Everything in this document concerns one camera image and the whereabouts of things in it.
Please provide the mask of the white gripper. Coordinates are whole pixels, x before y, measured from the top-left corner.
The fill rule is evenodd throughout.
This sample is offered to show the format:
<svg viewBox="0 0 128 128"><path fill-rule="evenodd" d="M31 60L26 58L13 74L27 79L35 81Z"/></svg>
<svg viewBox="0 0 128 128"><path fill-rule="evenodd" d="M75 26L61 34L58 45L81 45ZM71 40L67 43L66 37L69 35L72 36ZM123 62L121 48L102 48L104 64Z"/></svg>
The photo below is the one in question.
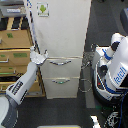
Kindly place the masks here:
<svg viewBox="0 0 128 128"><path fill-rule="evenodd" d="M30 58L33 63L36 65L41 65L44 63L45 59L49 57L48 51L45 50L42 55L35 53L35 46L30 47Z"/></svg>

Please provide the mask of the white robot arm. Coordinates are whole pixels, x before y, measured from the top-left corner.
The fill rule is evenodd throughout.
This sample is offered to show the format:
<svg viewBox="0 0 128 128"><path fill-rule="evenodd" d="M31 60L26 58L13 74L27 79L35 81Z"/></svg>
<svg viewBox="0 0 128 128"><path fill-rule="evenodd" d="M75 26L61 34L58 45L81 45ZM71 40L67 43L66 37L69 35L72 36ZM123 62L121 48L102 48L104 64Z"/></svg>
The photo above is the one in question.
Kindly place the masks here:
<svg viewBox="0 0 128 128"><path fill-rule="evenodd" d="M0 97L0 128L14 128L18 119L17 106L20 105L37 77L38 67L48 58L48 51L39 54L30 48L30 62L27 71Z"/></svg>

